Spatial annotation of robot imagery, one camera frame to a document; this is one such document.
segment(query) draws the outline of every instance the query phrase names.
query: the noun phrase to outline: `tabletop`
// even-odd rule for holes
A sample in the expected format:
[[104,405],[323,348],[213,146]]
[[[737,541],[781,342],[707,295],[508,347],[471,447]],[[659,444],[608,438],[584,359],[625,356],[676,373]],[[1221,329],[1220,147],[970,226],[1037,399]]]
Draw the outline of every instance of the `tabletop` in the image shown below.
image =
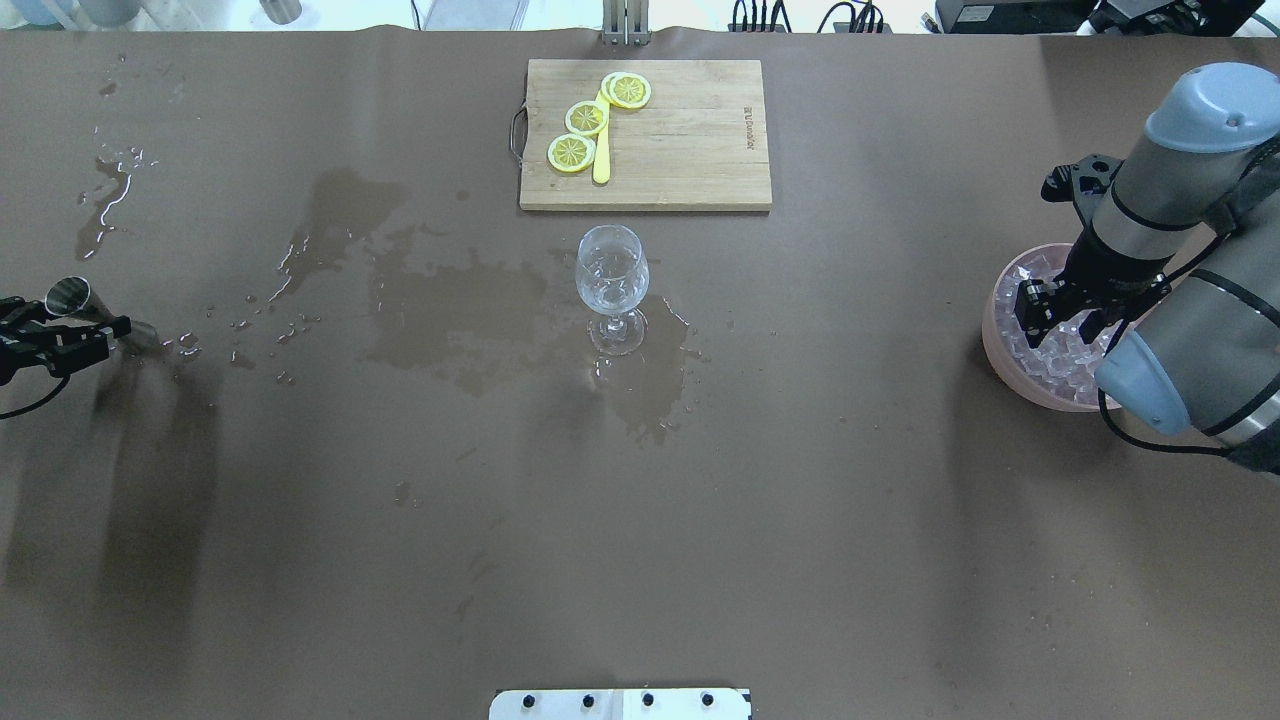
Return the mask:
[[[1078,232],[1044,173],[1275,42],[0,40],[0,295],[84,275],[172,341],[0,423],[0,716],[1280,703],[1276,486],[1030,405],[979,342],[1005,263]],[[759,59],[772,211],[521,211],[531,58]],[[613,360],[572,279],[602,222],[652,263]]]

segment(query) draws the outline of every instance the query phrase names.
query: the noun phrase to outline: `white bracket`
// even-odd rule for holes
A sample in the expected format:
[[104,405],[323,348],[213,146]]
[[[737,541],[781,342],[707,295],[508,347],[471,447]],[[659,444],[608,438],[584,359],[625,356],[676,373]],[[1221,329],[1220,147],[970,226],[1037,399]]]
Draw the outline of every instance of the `white bracket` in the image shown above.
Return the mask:
[[649,0],[604,0],[605,45],[649,45]]
[[635,688],[503,691],[489,720],[751,720],[751,691]]

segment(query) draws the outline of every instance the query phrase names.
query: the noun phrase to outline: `light blue cap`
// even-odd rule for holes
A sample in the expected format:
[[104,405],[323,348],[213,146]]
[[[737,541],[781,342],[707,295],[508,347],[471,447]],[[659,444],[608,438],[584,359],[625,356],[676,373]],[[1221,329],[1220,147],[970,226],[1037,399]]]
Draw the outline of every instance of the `light blue cap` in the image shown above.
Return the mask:
[[1178,78],[1147,118],[1152,142],[1183,152],[1234,152],[1280,133],[1280,78],[1244,63],[1202,65]]
[[1192,427],[1183,396],[1138,331],[1129,331],[1120,338],[1102,359],[1093,379],[1125,410],[1161,434],[1176,436]]

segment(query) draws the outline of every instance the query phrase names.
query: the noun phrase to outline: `glass base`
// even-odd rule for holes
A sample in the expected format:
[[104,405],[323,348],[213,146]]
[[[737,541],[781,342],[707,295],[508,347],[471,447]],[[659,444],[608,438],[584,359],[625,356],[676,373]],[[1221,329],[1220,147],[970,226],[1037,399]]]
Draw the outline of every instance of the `glass base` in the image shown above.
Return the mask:
[[599,316],[591,320],[588,332],[591,345],[604,355],[626,355],[644,342],[644,327],[648,320],[644,313],[631,310],[616,318]]

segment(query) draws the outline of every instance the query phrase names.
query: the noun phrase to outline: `cutting board handle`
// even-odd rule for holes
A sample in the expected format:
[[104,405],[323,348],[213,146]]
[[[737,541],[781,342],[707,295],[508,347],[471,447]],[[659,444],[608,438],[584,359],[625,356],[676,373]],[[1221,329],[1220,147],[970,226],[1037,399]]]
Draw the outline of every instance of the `cutting board handle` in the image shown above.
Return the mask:
[[[524,137],[520,140],[520,150],[516,150],[516,135],[517,124],[520,123],[520,117],[525,117],[525,132]],[[516,156],[516,161],[521,165],[525,164],[525,145],[529,142],[529,105],[521,104],[516,114],[511,117],[511,133],[507,135],[507,147],[511,149],[511,154]]]

